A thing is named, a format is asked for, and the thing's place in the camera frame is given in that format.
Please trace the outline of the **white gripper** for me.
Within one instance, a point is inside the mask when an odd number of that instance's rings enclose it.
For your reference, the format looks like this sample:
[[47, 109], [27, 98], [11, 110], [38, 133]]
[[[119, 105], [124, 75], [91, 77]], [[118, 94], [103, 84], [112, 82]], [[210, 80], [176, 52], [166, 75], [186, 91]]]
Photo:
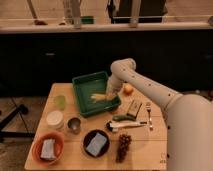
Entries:
[[118, 92], [122, 88], [122, 81], [118, 79], [116, 76], [111, 75], [107, 81], [107, 87], [106, 87], [106, 99], [112, 100], [114, 99]]

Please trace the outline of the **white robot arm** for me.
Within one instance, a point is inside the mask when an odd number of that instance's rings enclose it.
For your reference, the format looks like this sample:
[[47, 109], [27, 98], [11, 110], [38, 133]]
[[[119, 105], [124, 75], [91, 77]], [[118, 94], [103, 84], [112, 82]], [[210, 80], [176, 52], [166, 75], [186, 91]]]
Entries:
[[135, 69], [132, 58], [111, 64], [109, 99], [127, 82], [161, 109], [168, 130], [167, 171], [213, 171], [213, 104], [200, 95], [177, 92]]

